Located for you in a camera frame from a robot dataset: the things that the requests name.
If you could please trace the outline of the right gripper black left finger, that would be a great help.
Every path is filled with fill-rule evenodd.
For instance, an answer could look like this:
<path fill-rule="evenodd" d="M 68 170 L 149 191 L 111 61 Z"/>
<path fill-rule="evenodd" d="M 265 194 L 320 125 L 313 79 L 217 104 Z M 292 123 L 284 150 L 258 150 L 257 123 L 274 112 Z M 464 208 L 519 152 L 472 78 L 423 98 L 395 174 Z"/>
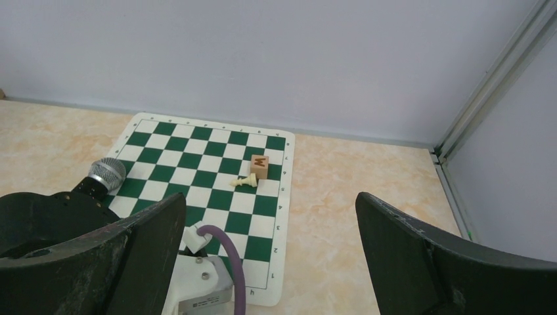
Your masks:
<path fill-rule="evenodd" d="M 1 313 L 160 314 L 186 210 L 184 195 L 172 194 L 72 240 L 1 258 Z"/>

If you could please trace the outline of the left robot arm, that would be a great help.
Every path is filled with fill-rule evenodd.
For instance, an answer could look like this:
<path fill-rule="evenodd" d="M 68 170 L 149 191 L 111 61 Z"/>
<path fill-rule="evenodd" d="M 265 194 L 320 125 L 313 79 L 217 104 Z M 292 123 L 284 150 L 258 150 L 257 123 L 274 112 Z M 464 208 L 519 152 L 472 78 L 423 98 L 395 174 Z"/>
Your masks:
<path fill-rule="evenodd" d="M 1 197 L 1 258 L 19 259 L 119 219 L 101 201 L 77 192 L 7 194 Z"/>

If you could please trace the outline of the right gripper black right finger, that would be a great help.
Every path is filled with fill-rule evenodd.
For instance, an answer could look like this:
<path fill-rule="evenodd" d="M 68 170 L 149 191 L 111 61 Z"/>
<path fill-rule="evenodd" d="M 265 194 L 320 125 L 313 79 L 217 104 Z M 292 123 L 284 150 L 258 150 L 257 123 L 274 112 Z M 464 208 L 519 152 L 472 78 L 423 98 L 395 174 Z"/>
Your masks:
<path fill-rule="evenodd" d="M 556 263 L 473 243 L 368 192 L 355 200 L 382 314 L 555 314 Z"/>

